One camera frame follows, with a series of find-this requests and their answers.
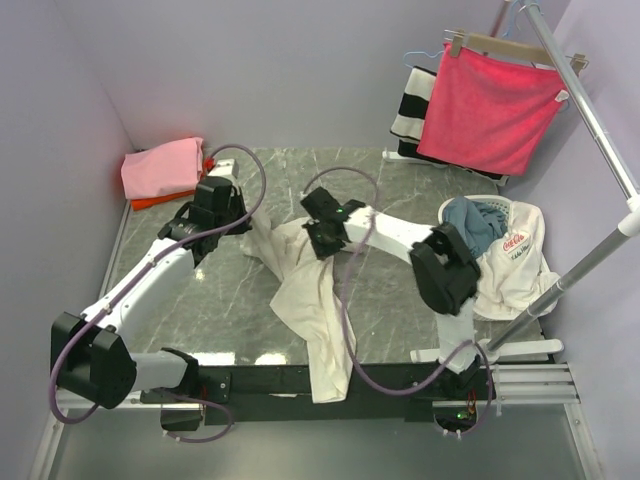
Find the robotic arm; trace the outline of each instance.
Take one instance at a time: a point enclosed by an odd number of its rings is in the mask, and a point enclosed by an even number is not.
[[[136,391],[165,388],[187,397],[201,394],[202,369],[195,358],[170,348],[135,354],[128,346],[157,302],[217,248],[222,234],[196,237],[186,243],[185,239],[246,215],[237,175],[234,161],[217,163],[198,184],[194,200],[162,227],[148,253],[125,278],[80,316],[63,313],[58,317],[52,327],[52,365],[87,325],[85,318],[106,312],[69,351],[56,377],[57,386],[107,409]],[[305,197],[302,205],[312,218],[304,228],[321,259],[347,243],[364,239],[373,213],[371,207],[355,200],[340,205],[323,188]],[[244,222],[225,234],[240,235],[249,229]],[[473,340],[472,302],[480,271],[453,227],[418,225],[377,213],[376,231],[368,244],[412,265],[421,297],[437,312],[441,362],[461,342]],[[169,253],[155,262],[158,253],[167,249]],[[133,282],[136,286],[129,290]],[[447,368],[465,383],[465,378],[477,371],[471,368],[474,360],[475,353],[466,349]]]
[[[318,258],[339,252],[347,243],[359,243],[375,213],[376,228],[367,245],[390,253],[413,267],[418,291],[436,312],[439,357],[443,362],[465,340],[474,340],[473,298],[480,267],[458,231],[449,224],[433,227],[406,222],[356,200],[344,205],[324,188],[302,200],[311,216],[304,226]],[[474,362],[475,352],[463,350],[447,364],[460,374]]]
[[[107,311],[67,356],[57,377],[59,387],[104,408],[116,407],[132,391],[164,387],[182,395],[197,392],[198,362],[193,357],[169,348],[134,354],[127,347],[154,306],[217,248],[221,234],[184,245],[178,242],[229,225],[246,214],[237,176],[234,160],[218,162],[198,183],[194,200],[185,203],[162,227],[147,254],[109,293],[79,317],[69,313],[58,317],[51,331],[52,366],[65,345],[86,325],[85,318]],[[244,222],[226,235],[240,235],[249,229],[248,222]],[[149,262],[167,248],[173,250],[148,270]],[[137,285],[112,308],[110,302],[132,281]]]

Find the laundry basket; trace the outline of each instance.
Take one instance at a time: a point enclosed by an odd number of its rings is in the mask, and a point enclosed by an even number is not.
[[[513,203],[511,200],[505,197],[501,197],[499,195],[465,195],[469,200],[473,200],[474,202],[483,202],[488,205],[491,205],[493,208],[496,208],[505,214],[505,222],[509,225],[509,215],[511,214],[511,204]],[[453,200],[450,198],[445,201],[442,205],[440,205],[440,209],[438,210],[438,223],[442,223],[442,215],[444,209],[449,203]],[[542,257],[542,264],[540,265],[540,271],[543,273],[548,273],[551,270],[549,269],[549,265],[547,265],[547,261],[544,256]],[[500,318],[488,318],[480,315],[479,313],[473,312],[473,318],[475,320],[482,320],[485,322],[494,322],[494,321],[505,321]]]

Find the blue cloth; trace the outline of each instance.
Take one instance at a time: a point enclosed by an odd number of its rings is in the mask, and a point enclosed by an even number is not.
[[[454,198],[442,212],[442,220],[451,223],[478,258],[494,240],[507,233],[506,215],[497,208],[465,197]]]

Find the gray marble table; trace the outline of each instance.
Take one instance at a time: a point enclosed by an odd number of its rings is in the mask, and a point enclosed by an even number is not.
[[[284,148],[255,152],[265,164],[268,187],[264,205],[275,224],[305,216],[299,203],[304,185],[318,171],[336,165],[358,167],[373,175],[381,189],[381,209],[417,223],[436,224],[438,207],[448,198],[496,193],[486,179],[457,168],[383,162],[378,149]],[[251,205],[260,186],[253,162],[244,153],[232,150],[219,156],[222,158],[239,161],[240,183],[245,201]],[[341,202],[351,198],[368,202],[372,197],[371,185],[353,173],[330,173],[318,183]],[[186,200],[127,212],[109,276],[110,287],[146,253],[160,227]],[[345,253],[336,257],[336,291],[346,259]],[[411,267],[377,250],[367,251],[359,262],[348,307],[360,360],[408,362],[411,350],[436,348],[434,314],[420,299]],[[269,308],[278,286],[278,280],[259,260],[241,253],[238,237],[225,237],[194,274],[158,305],[137,332],[131,349],[153,352],[170,346],[220,365],[306,364],[304,342]],[[505,322],[476,322],[476,337],[495,336],[505,326]],[[537,322],[518,337],[540,338]]]

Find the pink towel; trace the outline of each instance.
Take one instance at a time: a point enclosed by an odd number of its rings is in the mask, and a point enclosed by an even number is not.
[[[418,153],[455,165],[522,175],[562,102],[555,70],[515,65],[462,48],[440,62]]]
[[[193,190],[202,173],[202,138],[176,140],[126,155],[120,173],[129,200]]]

